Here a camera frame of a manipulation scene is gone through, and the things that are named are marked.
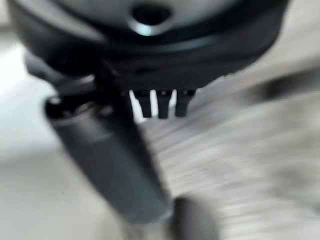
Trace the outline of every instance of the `black tube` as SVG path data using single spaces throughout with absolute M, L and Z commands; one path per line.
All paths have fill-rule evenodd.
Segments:
M 133 120 L 118 117 L 109 106 L 70 106 L 47 101 L 46 115 L 95 189 L 132 224 L 170 217 L 169 195 Z

